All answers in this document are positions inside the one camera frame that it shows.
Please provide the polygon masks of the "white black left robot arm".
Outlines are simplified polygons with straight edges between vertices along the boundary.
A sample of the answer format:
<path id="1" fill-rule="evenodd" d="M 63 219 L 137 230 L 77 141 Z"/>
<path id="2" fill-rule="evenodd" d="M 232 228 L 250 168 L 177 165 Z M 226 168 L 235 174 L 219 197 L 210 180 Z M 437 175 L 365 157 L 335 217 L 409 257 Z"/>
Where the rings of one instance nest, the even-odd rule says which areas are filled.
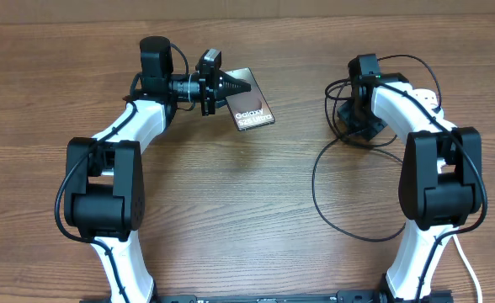
<path id="1" fill-rule="evenodd" d="M 146 208 L 143 152 L 171 125 L 179 104 L 199 105 L 207 116 L 227 97 L 252 89 L 221 70 L 219 50 L 206 50 L 195 72 L 176 74 L 177 47 L 168 38 L 148 36 L 139 46 L 141 71 L 124 98 L 124 113 L 95 136 L 69 141 L 66 176 L 54 206 L 59 231 L 98 254 L 111 288 L 109 302 L 160 300 L 138 232 Z"/>

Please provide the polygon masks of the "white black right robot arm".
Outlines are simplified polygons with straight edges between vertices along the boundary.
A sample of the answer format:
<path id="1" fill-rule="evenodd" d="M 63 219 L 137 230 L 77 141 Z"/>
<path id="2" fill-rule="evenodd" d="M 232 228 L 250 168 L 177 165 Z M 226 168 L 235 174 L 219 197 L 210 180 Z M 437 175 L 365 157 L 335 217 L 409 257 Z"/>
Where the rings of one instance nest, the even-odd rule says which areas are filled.
<path id="1" fill-rule="evenodd" d="M 434 271 L 448 241 L 468 230 L 469 215 L 487 214 L 482 181 L 482 139 L 473 127 L 444 117 L 440 89 L 414 88 L 401 73 L 384 73 L 374 54 L 356 56 L 349 75 L 328 85 L 351 88 L 333 111 L 345 127 L 338 138 L 371 140 L 389 127 L 405 146 L 398 199 L 407 221 L 393 264 L 374 290 L 340 290 L 339 302 L 451 302 L 449 290 L 432 290 Z"/>

